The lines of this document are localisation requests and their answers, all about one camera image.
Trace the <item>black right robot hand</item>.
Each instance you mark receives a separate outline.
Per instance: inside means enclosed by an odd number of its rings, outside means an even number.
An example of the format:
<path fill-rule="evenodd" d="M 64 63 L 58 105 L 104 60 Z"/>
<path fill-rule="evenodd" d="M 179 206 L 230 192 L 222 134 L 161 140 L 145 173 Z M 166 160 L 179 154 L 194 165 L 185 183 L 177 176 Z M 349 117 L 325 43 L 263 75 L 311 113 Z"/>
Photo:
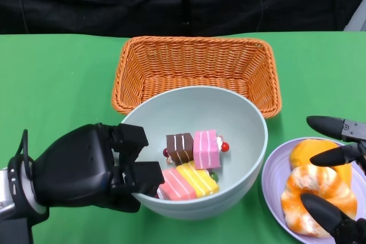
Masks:
<path fill-rule="evenodd" d="M 355 161 L 365 171 L 365 123 L 336 117 L 308 116 L 307 124 L 327 137 L 348 142 L 310 158 L 316 166 L 340 166 Z M 300 195 L 303 206 L 336 243 L 365 243 L 365 219 L 353 220 L 345 211 L 310 193 Z"/>

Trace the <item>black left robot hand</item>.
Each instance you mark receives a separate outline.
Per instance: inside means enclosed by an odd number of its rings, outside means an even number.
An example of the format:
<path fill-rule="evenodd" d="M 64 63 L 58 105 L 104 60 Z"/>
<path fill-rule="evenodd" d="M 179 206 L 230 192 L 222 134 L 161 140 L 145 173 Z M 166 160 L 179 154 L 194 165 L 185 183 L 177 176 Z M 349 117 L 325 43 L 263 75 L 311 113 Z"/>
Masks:
<path fill-rule="evenodd" d="M 88 124 L 65 134 L 32 164 L 37 202 L 136 213 L 134 194 L 155 197 L 164 182 L 158 162 L 137 161 L 148 144 L 143 127 L 124 123 Z"/>

